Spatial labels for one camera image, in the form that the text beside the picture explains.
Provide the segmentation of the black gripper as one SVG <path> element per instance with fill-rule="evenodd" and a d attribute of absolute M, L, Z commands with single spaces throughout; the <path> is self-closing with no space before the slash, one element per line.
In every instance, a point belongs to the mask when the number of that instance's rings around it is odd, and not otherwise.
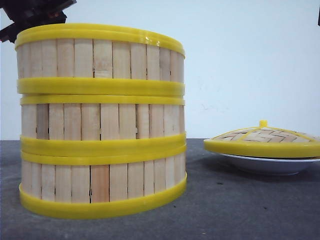
<path fill-rule="evenodd" d="M 13 43 L 23 30 L 65 23 L 67 16 L 63 10 L 76 2 L 76 0 L 2 0 L 0 8 L 13 23 L 0 31 L 0 41 Z"/>

